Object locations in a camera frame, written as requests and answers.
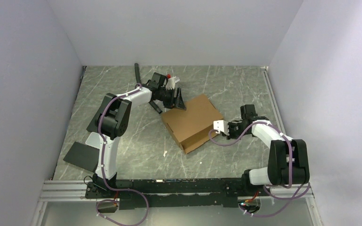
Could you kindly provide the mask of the brown cardboard box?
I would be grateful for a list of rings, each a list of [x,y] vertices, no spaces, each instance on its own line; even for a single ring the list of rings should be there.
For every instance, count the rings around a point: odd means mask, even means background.
[[[177,146],[188,154],[209,140],[213,122],[222,120],[223,115],[205,94],[187,101],[186,108],[171,109],[161,118]]]

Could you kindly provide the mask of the black flat rectangular block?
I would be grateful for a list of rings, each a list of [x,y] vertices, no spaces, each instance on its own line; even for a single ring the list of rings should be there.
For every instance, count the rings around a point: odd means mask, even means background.
[[[93,116],[93,118],[91,119],[91,121],[86,129],[88,132],[97,132],[98,131],[98,123],[97,123],[98,119],[99,119],[99,114],[96,114]]]

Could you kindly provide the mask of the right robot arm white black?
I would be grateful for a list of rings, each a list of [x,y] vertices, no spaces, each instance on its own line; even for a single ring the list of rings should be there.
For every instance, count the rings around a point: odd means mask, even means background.
[[[282,133],[267,117],[259,116],[254,105],[241,106],[240,113],[240,120],[225,122],[221,133],[227,139],[235,140],[251,135],[269,148],[267,166],[248,170],[248,178],[241,182],[242,192],[253,195],[259,185],[307,184],[310,172],[306,142]]]

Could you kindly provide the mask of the black flat plate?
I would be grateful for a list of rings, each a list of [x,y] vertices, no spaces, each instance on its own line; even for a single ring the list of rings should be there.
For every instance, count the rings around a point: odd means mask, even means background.
[[[95,172],[98,165],[99,149],[74,142],[64,161],[84,170]]]

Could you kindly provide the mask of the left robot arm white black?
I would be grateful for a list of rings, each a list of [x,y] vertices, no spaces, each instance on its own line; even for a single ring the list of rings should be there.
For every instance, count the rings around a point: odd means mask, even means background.
[[[186,110],[176,76],[154,73],[146,83],[138,82],[134,89],[113,95],[108,93],[95,114],[93,134],[99,136],[99,157],[92,181],[98,192],[112,197],[117,190],[116,157],[121,136],[126,132],[132,109],[154,101],[167,109]]]

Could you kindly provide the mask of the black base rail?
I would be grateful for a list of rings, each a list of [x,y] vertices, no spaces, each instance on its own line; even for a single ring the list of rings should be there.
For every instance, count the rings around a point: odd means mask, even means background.
[[[263,186],[241,178],[117,179],[104,190],[87,182],[86,199],[116,200],[121,210],[158,207],[221,206],[237,208],[245,200],[266,196]]]

